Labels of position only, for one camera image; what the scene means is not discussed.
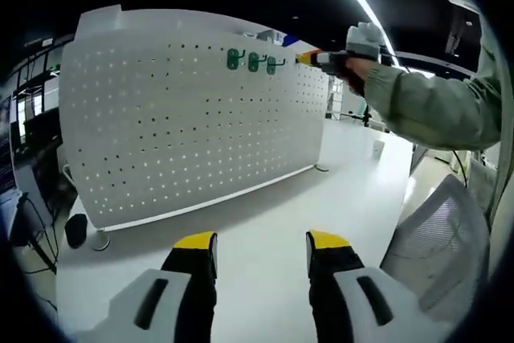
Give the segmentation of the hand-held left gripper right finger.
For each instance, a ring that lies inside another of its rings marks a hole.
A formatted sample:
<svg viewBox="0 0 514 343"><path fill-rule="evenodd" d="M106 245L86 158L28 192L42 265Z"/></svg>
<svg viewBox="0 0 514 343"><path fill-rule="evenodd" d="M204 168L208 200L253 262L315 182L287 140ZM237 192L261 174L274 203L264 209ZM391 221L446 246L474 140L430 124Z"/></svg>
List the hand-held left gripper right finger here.
<svg viewBox="0 0 514 343"><path fill-rule="evenodd" d="M381 269L366 267L350 243L306 232L309 303L319 342L444 342L447 323L431 320L418 299Z"/></svg>

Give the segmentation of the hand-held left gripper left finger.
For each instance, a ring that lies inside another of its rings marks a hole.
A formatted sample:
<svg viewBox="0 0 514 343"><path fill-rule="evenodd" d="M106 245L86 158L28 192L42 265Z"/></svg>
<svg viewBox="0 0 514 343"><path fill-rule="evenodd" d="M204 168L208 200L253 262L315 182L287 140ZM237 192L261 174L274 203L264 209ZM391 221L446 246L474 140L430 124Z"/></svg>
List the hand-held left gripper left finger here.
<svg viewBox="0 0 514 343"><path fill-rule="evenodd" d="M108 315L77 342L210 342L217 303L217 234L177 241L160 269L149 269L110 301Z"/></svg>

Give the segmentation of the person's right hand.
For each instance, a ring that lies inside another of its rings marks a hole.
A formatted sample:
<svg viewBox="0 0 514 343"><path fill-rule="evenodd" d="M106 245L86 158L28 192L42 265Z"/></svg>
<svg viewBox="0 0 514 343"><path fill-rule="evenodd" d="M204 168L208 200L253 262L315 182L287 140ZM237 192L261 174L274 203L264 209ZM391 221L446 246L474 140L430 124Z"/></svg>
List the person's right hand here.
<svg viewBox="0 0 514 343"><path fill-rule="evenodd" d="M364 97L365 81L369 72L377 65L375 60L343 55L337 61L336 76L344 80L354 94Z"/></svg>

